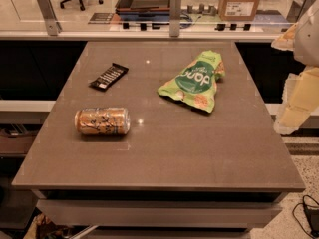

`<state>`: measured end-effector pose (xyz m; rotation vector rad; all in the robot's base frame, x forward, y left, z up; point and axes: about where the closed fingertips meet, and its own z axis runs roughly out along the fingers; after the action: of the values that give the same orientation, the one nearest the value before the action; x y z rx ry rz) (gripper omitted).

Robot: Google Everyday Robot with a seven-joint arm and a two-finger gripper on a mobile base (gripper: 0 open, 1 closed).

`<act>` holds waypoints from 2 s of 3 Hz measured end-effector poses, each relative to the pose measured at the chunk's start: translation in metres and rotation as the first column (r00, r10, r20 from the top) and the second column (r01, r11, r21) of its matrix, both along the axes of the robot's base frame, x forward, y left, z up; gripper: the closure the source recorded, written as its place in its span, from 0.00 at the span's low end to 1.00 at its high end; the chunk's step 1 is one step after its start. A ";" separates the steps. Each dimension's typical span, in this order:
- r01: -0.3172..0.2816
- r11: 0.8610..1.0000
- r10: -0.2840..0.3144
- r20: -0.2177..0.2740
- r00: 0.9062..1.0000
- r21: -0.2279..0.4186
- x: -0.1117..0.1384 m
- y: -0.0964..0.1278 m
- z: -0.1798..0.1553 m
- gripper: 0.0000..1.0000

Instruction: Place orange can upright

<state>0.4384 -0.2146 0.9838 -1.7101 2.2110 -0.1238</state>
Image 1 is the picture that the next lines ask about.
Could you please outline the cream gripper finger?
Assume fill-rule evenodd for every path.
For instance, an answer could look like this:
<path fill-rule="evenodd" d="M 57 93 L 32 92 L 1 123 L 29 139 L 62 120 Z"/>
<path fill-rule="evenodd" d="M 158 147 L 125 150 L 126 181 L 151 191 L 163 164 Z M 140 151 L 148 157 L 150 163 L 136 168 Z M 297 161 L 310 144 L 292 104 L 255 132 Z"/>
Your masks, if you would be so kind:
<path fill-rule="evenodd" d="M 299 75 L 288 75 L 274 130 L 283 135 L 291 134 L 298 130 L 318 107 L 319 68 L 306 66 Z"/>
<path fill-rule="evenodd" d="M 271 47 L 280 51 L 294 51 L 294 40 L 297 29 L 297 23 L 288 28 L 282 35 L 276 38 Z"/>

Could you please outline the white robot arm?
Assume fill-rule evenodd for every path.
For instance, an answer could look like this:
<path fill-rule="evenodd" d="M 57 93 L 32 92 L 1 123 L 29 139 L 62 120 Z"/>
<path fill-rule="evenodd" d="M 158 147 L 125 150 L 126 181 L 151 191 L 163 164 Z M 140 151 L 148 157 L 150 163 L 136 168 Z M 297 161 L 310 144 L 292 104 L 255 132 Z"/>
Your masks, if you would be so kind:
<path fill-rule="evenodd" d="M 319 107 L 319 0 L 271 47 L 292 51 L 294 59 L 305 66 L 299 75 L 288 75 L 274 123 L 277 133 L 291 134 Z"/>

